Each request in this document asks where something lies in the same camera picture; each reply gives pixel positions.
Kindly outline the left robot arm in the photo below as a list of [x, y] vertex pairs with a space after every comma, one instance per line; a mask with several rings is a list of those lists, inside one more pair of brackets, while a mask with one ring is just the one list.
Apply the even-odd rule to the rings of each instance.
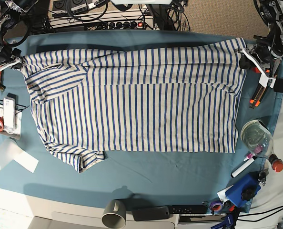
[[247, 44], [235, 52], [242, 55], [242, 69], [255, 67], [260, 72], [259, 84], [273, 88], [274, 75], [283, 58], [283, 0], [255, 0], [253, 3], [269, 33], [266, 37], [255, 35], [255, 44]]

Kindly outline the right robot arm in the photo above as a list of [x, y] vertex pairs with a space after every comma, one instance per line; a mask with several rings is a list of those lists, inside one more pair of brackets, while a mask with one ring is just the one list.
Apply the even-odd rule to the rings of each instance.
[[[17, 47], [24, 43], [30, 34], [33, 18], [29, 18], [29, 12], [36, 3], [36, 0], [2, 1], [0, 5], [0, 72], [23, 63], [21, 50]], [[4, 36], [21, 21], [27, 26], [24, 37], [18, 42], [7, 42]]]

